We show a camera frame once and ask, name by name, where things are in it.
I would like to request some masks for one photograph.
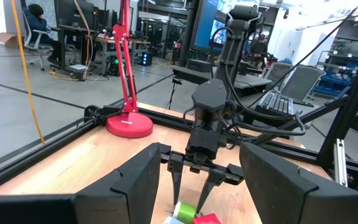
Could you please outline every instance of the keyboard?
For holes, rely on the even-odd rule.
[[[293,101],[278,91],[269,91],[260,99],[256,111],[272,116],[293,115]]]

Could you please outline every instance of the office chair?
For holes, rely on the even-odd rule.
[[[66,25],[66,26],[71,26],[73,25],[73,23],[67,19],[59,19],[59,23],[60,25]],[[65,46],[66,46],[66,51],[67,52],[71,52],[74,53],[72,58],[69,58],[68,61],[70,63],[75,63],[75,54],[76,54],[76,47],[74,44],[68,44],[67,43],[67,35],[65,36]]]
[[[281,93],[290,98],[304,101],[320,77],[325,74],[326,72],[318,68],[299,65],[281,90]]]
[[[279,79],[281,79],[291,68],[292,65],[287,63],[278,63],[278,62],[273,63],[264,77],[272,81],[271,84],[268,84],[266,86],[266,89],[269,89],[274,83],[279,81]],[[276,85],[278,91],[282,89],[284,79]]]
[[[24,12],[22,12],[22,14],[23,14],[23,20],[25,22],[24,47],[27,48],[29,51],[34,50],[40,54],[39,58],[27,60],[27,61],[25,61],[25,63],[29,63],[32,65],[34,62],[39,62],[40,66],[41,66],[41,71],[45,71],[42,55],[47,54],[50,50],[52,50],[52,46],[40,44],[40,40],[41,40],[42,35],[48,35],[48,33],[41,31],[41,30],[32,30],[32,31],[38,33],[38,38],[35,41],[35,43],[31,42],[31,36],[32,36],[31,28],[30,28],[29,22],[27,21],[27,18],[25,16]]]

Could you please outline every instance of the wooden table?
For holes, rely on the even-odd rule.
[[[181,113],[142,103],[139,106],[181,116]],[[242,132],[258,134],[248,130]],[[72,194],[110,173],[153,142],[168,144],[172,146],[172,150],[184,152],[188,138],[188,133],[155,125],[153,133],[146,138],[124,139],[113,136],[100,126],[0,186],[0,195]],[[276,141],[302,146],[287,139]],[[320,167],[291,159],[289,161],[329,178]],[[229,163],[239,166],[239,147],[231,151],[220,149],[215,163],[222,166]],[[179,200],[196,206],[207,175],[206,172],[194,174],[184,169]],[[167,165],[162,164],[152,223],[162,223],[170,215],[166,209],[171,208],[172,203],[171,174],[167,171]],[[215,213],[222,223],[261,223],[245,182],[238,186],[223,183],[215,187],[201,211],[204,214]]]
[[[103,49],[102,49],[102,71],[101,74],[104,75],[106,73],[107,70],[107,63],[106,63],[106,59],[107,57],[110,57],[112,55],[116,55],[115,52],[113,54],[108,54],[108,44],[114,44],[116,43],[115,40],[111,40],[111,39],[105,39],[105,38],[101,38],[101,37],[96,37],[95,38],[96,42],[100,42]],[[143,41],[143,40],[137,40],[137,39],[129,39],[129,42],[132,43],[132,53],[131,53],[131,64],[134,64],[134,60],[135,60],[135,54],[136,54],[136,46],[138,44],[150,44],[149,41]]]

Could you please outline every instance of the concrete floor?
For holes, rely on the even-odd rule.
[[[0,45],[0,157],[38,140],[19,55],[17,49],[6,49]],[[26,58],[31,57],[34,56],[26,54]],[[150,67],[133,66],[137,89],[141,90],[138,98],[140,102],[165,108],[172,91],[172,79],[169,77],[172,70],[163,65],[164,61],[156,58],[154,62]],[[104,82],[70,82],[50,76],[46,60],[44,66],[44,72],[38,65],[27,66],[35,110],[44,136],[76,121],[88,105],[103,106],[122,98],[119,77]],[[190,108],[193,105],[191,94],[196,87],[183,81],[177,87],[171,109],[183,112]],[[314,98],[314,103],[318,105],[323,105],[325,101]],[[328,133],[335,115],[336,111],[318,118],[313,123],[315,128],[295,140],[302,142],[307,149],[319,151],[323,135]],[[353,130],[348,132],[345,147],[347,155],[358,161],[358,133]]]

